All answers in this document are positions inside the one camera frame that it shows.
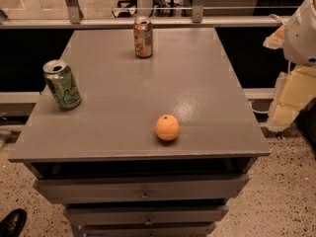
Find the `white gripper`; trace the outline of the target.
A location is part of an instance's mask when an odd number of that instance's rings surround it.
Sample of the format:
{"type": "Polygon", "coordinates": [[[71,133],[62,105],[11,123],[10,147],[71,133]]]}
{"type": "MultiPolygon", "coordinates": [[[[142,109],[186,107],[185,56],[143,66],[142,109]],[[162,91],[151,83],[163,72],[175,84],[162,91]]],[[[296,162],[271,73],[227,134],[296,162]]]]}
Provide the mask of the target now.
{"type": "Polygon", "coordinates": [[[304,0],[286,26],[280,26],[268,36],[263,46],[283,48],[285,59],[300,64],[289,73],[280,72],[276,79],[274,100],[269,108],[268,130],[284,131],[316,97],[315,0],[304,0]]]}

